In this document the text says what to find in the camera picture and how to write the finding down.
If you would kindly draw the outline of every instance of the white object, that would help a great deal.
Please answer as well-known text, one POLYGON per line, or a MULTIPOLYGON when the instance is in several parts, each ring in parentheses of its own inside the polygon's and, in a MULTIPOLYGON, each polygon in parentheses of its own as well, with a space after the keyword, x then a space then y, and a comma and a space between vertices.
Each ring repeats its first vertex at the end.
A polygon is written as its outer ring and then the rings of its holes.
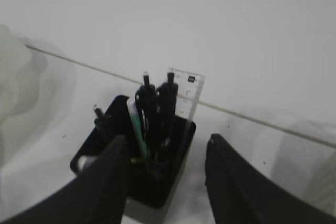
POLYGON ((0 24, 0 122, 15 107, 19 97, 17 75, 32 54, 0 24))

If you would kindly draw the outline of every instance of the pen holder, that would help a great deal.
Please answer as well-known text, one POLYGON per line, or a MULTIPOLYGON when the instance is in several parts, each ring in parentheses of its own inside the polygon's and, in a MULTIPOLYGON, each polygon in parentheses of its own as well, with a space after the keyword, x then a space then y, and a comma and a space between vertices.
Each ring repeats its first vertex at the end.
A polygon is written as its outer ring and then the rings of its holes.
MULTIPOLYGON (((115 135, 126 136, 129 141, 130 156, 132 158, 140 158, 141 155, 127 109, 127 99, 128 97, 123 95, 116 97, 107 109, 106 114, 118 119, 113 126, 114 132, 115 135)), ((171 160, 171 168, 168 172, 167 179, 162 182, 156 182, 147 176, 143 164, 132 164, 130 174, 131 184, 124 211, 125 215, 146 224, 159 224, 163 222, 184 170, 190 145, 196 130, 196 124, 192 122, 186 134, 185 142, 181 144, 186 122, 186 119, 178 116, 175 118, 171 138, 171 150, 172 153, 175 154, 173 155, 175 158, 171 160)), ((80 156, 98 156, 105 147, 106 143, 104 143, 97 129, 94 128, 71 160, 71 170, 77 174, 77 161, 80 156)))

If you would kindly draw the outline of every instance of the white desk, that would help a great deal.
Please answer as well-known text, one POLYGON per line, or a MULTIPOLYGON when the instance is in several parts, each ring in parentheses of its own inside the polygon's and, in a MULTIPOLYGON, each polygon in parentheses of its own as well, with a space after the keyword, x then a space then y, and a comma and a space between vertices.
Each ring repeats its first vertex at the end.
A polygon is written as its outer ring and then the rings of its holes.
MULTIPOLYGON (((92 106, 106 109, 137 84, 33 51, 21 111, 0 125, 6 154, 0 176, 0 220, 39 202, 74 178, 69 162, 93 128, 92 106)), ((211 133, 228 139, 259 171, 298 197, 334 150, 199 105, 197 130, 166 223, 214 223, 204 186, 211 133)), ((123 223, 134 223, 124 217, 123 223)))

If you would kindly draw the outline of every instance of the transparent ruler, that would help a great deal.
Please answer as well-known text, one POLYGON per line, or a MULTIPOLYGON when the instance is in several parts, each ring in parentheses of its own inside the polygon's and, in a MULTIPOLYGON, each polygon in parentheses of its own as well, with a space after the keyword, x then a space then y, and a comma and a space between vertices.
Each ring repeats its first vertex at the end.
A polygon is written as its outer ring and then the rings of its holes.
POLYGON ((200 99, 205 77, 177 69, 170 69, 170 71, 175 73, 174 82, 178 84, 179 88, 175 114, 191 123, 200 99))

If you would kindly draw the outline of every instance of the white wall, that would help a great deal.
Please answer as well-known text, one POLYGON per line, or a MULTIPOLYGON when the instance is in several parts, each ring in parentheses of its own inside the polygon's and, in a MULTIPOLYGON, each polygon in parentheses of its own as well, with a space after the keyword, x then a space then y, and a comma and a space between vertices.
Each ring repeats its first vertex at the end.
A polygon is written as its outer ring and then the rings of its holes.
POLYGON ((30 45, 136 80, 199 72, 203 101, 336 143, 334 0, 0 4, 0 22, 30 45))

